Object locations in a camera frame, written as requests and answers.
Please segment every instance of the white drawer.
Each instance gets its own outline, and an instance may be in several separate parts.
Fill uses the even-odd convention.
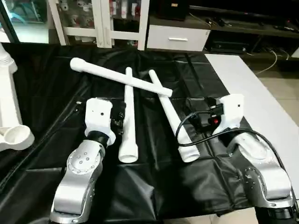
[[[147,48],[202,51],[210,30],[149,26]]]

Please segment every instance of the glass door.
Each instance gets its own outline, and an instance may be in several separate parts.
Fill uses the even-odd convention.
[[[46,0],[1,0],[21,42],[49,43]]]
[[[99,0],[49,0],[60,43],[103,47]]]
[[[105,47],[144,50],[150,0],[101,0]]]
[[[0,1],[0,42],[19,42],[2,1]]]

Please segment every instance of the black tablecloth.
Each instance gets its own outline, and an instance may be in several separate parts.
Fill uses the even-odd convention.
[[[146,81],[154,69],[162,85],[173,89],[171,102],[180,118],[190,110],[206,109],[204,97],[228,94],[204,54],[39,44],[4,47],[18,65],[14,81],[22,119],[36,140],[27,150],[0,153],[2,224],[48,222],[67,157],[84,138],[84,103],[76,102],[92,97],[123,101],[123,84],[72,71],[73,57],[121,73],[130,66],[134,77]],[[107,149],[88,223],[150,223],[249,207],[241,177],[217,139],[197,146],[198,160],[183,163],[157,95],[136,88],[134,95],[139,159],[119,162],[120,138]],[[206,115],[201,123],[207,125]],[[191,124],[185,128],[193,140],[209,135],[196,133]]]

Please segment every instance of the white pvc pipe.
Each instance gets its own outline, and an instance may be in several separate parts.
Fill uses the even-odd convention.
[[[128,77],[133,77],[132,69],[126,68]],[[123,122],[123,136],[118,159],[124,163],[132,163],[138,159],[138,146],[135,136],[135,111],[134,111],[134,93],[133,87],[125,85],[125,119]]]
[[[154,70],[149,71],[149,76],[152,82],[156,85],[162,86],[160,80]],[[178,128],[178,125],[181,123],[181,120],[175,111],[171,101],[168,97],[159,95],[160,102],[162,107],[165,111],[166,117],[168,122],[172,128],[173,133],[175,134]],[[181,127],[178,133],[178,141],[182,144],[191,143],[191,139],[188,136],[187,131],[185,130],[184,126]],[[196,146],[189,146],[189,147],[178,147],[179,154],[182,157],[184,162],[192,162],[199,158],[200,154]]]
[[[110,69],[106,69],[95,64],[88,63],[81,58],[73,58],[71,59],[70,63],[71,69],[78,71],[78,72],[87,72],[96,76],[104,77],[107,79],[114,80],[116,82],[124,83],[126,85],[130,85],[139,89],[147,90],[150,92],[158,93],[161,95],[165,95],[171,97],[172,90],[164,88],[159,85],[155,85],[153,83],[149,83],[143,81],[138,78],[128,77],[124,74],[121,74],[116,71],[112,71]]]
[[[30,128],[22,125],[13,79],[16,71],[14,60],[0,43],[0,151],[23,150],[34,141]]]

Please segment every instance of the white table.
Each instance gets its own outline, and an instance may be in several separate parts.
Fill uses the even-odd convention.
[[[245,96],[244,117],[276,148],[299,198],[299,127],[239,56],[206,57],[227,91]]]

